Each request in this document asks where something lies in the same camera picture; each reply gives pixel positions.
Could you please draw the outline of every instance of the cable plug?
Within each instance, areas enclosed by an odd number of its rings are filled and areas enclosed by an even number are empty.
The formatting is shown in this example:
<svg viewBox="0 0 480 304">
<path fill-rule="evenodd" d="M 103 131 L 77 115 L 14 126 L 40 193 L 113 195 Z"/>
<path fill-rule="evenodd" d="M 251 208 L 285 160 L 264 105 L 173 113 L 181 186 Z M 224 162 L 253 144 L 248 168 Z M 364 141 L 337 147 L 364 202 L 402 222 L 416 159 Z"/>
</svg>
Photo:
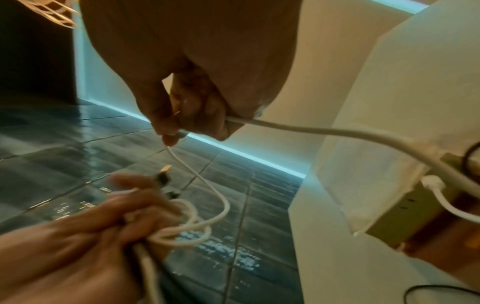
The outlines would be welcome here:
<svg viewBox="0 0 480 304">
<path fill-rule="evenodd" d="M 433 191 L 434 189 L 444 190 L 445 183 L 436 175 L 427 175 L 421 178 L 421 184 L 425 189 Z"/>
</svg>

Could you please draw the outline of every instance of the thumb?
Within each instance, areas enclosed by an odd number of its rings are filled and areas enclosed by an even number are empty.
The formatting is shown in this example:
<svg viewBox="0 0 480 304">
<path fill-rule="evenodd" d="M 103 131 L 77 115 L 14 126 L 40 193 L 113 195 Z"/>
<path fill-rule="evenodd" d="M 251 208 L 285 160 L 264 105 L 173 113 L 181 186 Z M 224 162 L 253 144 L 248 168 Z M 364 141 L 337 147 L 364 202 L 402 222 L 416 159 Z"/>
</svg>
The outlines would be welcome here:
<svg viewBox="0 0 480 304">
<path fill-rule="evenodd" d="M 133 93 L 138 109 L 150 120 L 157 134 L 174 135 L 180 130 L 177 117 L 174 116 L 170 96 L 161 81 L 126 80 L 125 83 Z"/>
</svg>

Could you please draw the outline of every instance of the tiled floor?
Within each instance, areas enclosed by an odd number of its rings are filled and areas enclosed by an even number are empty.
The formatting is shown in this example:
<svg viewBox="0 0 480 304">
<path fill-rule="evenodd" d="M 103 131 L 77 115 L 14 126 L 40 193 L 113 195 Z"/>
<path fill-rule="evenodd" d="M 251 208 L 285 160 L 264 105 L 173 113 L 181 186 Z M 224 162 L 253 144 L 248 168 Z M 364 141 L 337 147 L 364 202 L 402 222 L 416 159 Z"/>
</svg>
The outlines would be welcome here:
<svg viewBox="0 0 480 304">
<path fill-rule="evenodd" d="M 230 200 L 231 211 L 209 241 L 172 252 L 172 272 L 206 304 L 302 303 L 287 213 L 301 180 L 194 139 L 174 151 Z M 221 212 L 219 199 L 144 121 L 95 105 L 0 109 L 0 233 L 101 203 L 112 172 L 155 174 L 169 164 L 170 189 L 203 218 Z"/>
</svg>

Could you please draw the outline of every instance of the black cable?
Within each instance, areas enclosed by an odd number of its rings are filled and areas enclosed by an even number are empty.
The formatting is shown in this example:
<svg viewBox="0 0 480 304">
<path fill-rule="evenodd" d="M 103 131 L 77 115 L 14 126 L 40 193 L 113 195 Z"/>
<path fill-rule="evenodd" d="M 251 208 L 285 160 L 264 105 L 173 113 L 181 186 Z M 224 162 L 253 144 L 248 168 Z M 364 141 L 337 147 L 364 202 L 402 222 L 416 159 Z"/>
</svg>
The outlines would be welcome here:
<svg viewBox="0 0 480 304">
<path fill-rule="evenodd" d="M 403 304 L 408 304 L 408 302 L 407 302 L 407 296 L 408 296 L 410 293 L 414 292 L 415 290 L 419 290 L 419 289 L 435 289 L 435 288 L 454 289 L 454 290 L 459 290 L 459 291 L 463 291 L 463 292 L 467 292 L 467 293 L 471 293 L 471 294 L 480 296 L 480 292 L 477 292 L 477 291 L 471 290 L 471 289 L 467 289 L 467 288 L 463 288 L 463 287 L 458 287 L 458 286 L 452 286 L 452 285 L 415 285 L 415 286 L 410 287 L 409 289 L 407 289 L 407 290 L 403 293 Z"/>
<path fill-rule="evenodd" d="M 461 158 L 461 171 L 468 177 L 472 178 L 474 176 L 472 170 L 470 170 L 470 157 L 476 150 L 480 149 L 480 142 L 477 142 L 465 152 L 465 155 Z"/>
</svg>

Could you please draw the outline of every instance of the hand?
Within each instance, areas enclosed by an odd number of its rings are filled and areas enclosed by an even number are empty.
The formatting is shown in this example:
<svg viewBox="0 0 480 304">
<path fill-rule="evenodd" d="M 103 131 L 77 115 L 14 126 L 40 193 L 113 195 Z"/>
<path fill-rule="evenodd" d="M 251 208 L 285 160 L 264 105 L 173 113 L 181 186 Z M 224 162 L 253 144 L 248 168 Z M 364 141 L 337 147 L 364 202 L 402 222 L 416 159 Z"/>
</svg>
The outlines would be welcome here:
<svg viewBox="0 0 480 304">
<path fill-rule="evenodd" d="M 92 45 L 166 145 L 225 140 L 277 96 L 295 55 L 300 0 L 82 0 Z M 173 73 L 170 96 L 162 80 Z"/>
<path fill-rule="evenodd" d="M 144 176 L 116 175 L 137 188 L 86 212 L 0 236 L 0 302 L 15 304 L 134 304 L 142 290 L 123 249 L 177 223 L 178 210 Z M 123 217 L 138 213 L 124 224 Z M 165 257 L 168 248 L 157 248 Z"/>
</svg>

